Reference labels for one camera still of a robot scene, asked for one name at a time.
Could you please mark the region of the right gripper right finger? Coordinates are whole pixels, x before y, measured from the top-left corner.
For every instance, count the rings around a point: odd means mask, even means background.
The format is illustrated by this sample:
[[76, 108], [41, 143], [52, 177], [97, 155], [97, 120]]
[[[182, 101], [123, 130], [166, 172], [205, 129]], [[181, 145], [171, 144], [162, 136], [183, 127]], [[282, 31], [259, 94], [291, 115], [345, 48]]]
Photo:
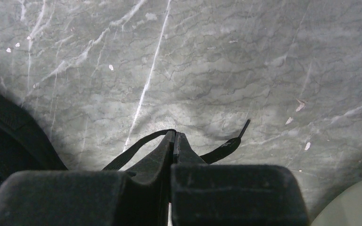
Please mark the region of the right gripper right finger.
[[174, 140], [171, 166], [175, 226], [307, 226], [293, 173], [277, 165], [208, 165], [185, 134]]

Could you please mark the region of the black canvas shoe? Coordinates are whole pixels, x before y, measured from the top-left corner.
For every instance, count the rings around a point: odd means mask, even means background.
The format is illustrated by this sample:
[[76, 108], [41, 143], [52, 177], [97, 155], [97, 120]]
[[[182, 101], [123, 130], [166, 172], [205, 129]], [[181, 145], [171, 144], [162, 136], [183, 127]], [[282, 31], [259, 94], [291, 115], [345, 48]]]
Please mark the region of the black canvas shoe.
[[[249, 126], [247, 120], [238, 137], [195, 159], [207, 164], [217, 162], [233, 153]], [[116, 157], [103, 170], [119, 170], [149, 141], [173, 133], [165, 129], [149, 134]], [[67, 170], [46, 134], [34, 118], [22, 107], [0, 94], [0, 186], [12, 174], [24, 170]]]

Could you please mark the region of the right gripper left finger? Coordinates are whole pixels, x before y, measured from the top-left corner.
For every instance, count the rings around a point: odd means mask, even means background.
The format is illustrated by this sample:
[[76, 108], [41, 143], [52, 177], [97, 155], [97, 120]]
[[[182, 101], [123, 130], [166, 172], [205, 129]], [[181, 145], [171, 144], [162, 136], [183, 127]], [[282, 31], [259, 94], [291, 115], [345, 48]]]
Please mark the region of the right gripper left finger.
[[174, 130], [139, 140], [102, 171], [19, 171], [0, 186], [0, 226], [165, 226]]

